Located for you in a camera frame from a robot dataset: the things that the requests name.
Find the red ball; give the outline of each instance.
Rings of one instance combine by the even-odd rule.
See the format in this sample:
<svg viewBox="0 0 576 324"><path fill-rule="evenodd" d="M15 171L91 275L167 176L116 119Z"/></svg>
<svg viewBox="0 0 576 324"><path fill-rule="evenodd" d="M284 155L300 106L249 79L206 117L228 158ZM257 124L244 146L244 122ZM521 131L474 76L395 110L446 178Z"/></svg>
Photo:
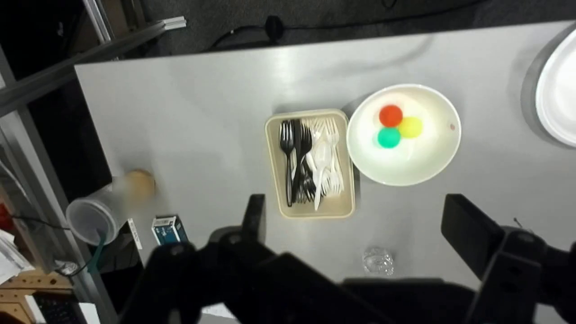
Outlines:
<svg viewBox="0 0 576 324"><path fill-rule="evenodd" d="M393 128L401 122L402 119L402 113L399 110L399 106L395 104L384 104L381 110L379 110L379 122L386 128Z"/></svg>

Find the yellow ball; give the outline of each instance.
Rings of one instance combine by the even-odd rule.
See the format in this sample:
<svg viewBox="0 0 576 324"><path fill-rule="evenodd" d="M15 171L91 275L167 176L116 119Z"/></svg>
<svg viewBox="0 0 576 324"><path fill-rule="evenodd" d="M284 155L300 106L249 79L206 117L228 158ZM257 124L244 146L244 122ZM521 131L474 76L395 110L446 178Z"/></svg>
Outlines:
<svg viewBox="0 0 576 324"><path fill-rule="evenodd" d="M417 117L402 117L397 130L401 137L413 139L420 135L422 124Z"/></svg>

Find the white plate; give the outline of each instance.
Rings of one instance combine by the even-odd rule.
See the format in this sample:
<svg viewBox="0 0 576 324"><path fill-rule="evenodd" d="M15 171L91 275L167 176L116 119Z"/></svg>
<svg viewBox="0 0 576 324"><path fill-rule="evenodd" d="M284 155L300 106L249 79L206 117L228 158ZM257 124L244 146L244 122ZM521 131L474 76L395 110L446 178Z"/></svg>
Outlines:
<svg viewBox="0 0 576 324"><path fill-rule="evenodd" d="M402 117L420 119L415 139L401 139L395 148L377 144L377 113L395 104ZM438 92L420 85L395 85L366 97L347 126L347 151L366 178L384 185L413 185L438 175L460 144L460 119Z"/></svg>
<svg viewBox="0 0 576 324"><path fill-rule="evenodd" d="M543 65L536 86L536 112L554 139L576 148L576 31Z"/></svg>

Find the clear plastic cup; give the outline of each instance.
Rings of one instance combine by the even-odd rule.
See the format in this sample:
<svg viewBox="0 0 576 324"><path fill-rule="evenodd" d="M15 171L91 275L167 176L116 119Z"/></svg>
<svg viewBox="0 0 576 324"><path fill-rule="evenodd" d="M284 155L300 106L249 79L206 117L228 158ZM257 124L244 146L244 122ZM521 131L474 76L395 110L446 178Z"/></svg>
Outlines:
<svg viewBox="0 0 576 324"><path fill-rule="evenodd" d="M102 234L107 245L152 189L149 173L129 171L89 196L73 200L66 209L69 230L87 245L98 245Z"/></svg>
<svg viewBox="0 0 576 324"><path fill-rule="evenodd" d="M361 256L361 265L368 275L393 275L393 257L383 247L366 247Z"/></svg>

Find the small blue box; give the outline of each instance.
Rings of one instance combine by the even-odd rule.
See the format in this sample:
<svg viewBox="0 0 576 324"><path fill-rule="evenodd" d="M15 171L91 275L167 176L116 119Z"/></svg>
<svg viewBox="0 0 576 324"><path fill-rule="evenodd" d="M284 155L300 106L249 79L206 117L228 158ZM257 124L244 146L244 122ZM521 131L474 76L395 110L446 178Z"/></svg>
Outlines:
<svg viewBox="0 0 576 324"><path fill-rule="evenodd" d="M154 216L150 232L154 234L158 245L186 241L177 214Z"/></svg>

